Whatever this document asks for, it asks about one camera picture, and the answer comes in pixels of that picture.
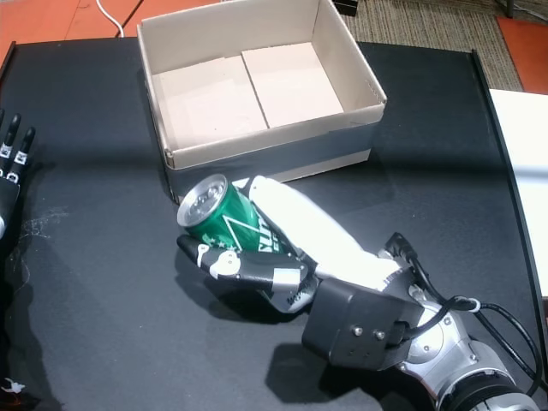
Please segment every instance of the robotic finger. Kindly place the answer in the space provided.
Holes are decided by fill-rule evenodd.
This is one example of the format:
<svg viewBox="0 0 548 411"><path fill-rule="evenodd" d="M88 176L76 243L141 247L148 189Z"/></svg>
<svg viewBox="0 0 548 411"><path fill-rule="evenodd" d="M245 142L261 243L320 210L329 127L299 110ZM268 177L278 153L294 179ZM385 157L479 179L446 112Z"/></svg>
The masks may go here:
<svg viewBox="0 0 548 411"><path fill-rule="evenodd" d="M203 271L238 288L296 293L308 274L308 267L292 254L237 252L210 247L189 235L181 235L177 244Z"/></svg>
<svg viewBox="0 0 548 411"><path fill-rule="evenodd" d="M4 110L0 109L0 125L4 116ZM8 132L0 146L0 239L2 239L11 219L15 203L19 197L21 179L28 163L28 153L34 141L36 130L30 127L20 149L12 157L15 137L21 123L21 115L14 115L8 127Z"/></svg>

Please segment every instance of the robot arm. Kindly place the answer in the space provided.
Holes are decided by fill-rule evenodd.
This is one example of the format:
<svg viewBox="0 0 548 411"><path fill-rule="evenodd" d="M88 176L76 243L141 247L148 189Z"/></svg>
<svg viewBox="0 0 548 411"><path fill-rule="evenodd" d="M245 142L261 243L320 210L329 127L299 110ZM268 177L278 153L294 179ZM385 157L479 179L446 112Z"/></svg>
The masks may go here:
<svg viewBox="0 0 548 411"><path fill-rule="evenodd" d="M293 188L262 176L240 187L287 253L225 251L181 236L179 246L209 275L257 289L283 313L313 302L303 345L335 366L395 366L426 387L436 410L539 411L452 310L475 312L480 302L431 298L436 293L409 264L416 255L400 235L380 259Z"/></svg>

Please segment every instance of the cardboard box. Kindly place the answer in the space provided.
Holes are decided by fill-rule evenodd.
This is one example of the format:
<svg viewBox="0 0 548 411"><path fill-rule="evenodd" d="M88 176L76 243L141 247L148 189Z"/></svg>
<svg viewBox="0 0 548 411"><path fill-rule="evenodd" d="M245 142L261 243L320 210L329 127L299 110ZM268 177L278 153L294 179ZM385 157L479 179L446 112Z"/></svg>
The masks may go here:
<svg viewBox="0 0 548 411"><path fill-rule="evenodd" d="M367 159L386 97L331 0L218 3L137 33L175 199L213 173L287 181Z"/></svg>

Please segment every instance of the black table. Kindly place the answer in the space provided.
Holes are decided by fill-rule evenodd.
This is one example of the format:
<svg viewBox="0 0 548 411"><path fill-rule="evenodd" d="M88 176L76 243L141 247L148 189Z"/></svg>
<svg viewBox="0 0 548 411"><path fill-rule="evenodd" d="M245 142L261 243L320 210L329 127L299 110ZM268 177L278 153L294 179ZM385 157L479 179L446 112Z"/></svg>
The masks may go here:
<svg viewBox="0 0 548 411"><path fill-rule="evenodd" d="M367 250L402 232L444 294L503 304L544 353L538 281L474 56L361 47L389 96L371 160L291 184ZM300 346L305 313L221 288L177 250L136 39L17 46L1 93L38 130L3 265L3 372L38 409L428 409L398 372L326 368Z"/></svg>

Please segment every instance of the can lid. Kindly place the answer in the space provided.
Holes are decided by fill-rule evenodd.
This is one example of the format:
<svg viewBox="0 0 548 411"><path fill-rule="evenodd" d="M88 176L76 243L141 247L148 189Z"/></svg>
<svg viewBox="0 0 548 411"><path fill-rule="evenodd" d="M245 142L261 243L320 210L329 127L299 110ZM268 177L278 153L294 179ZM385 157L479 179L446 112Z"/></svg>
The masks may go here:
<svg viewBox="0 0 548 411"><path fill-rule="evenodd" d="M196 184L182 199L177 222L182 227L193 227L205 221L221 204L227 192L228 181L222 174L209 176Z"/></svg>

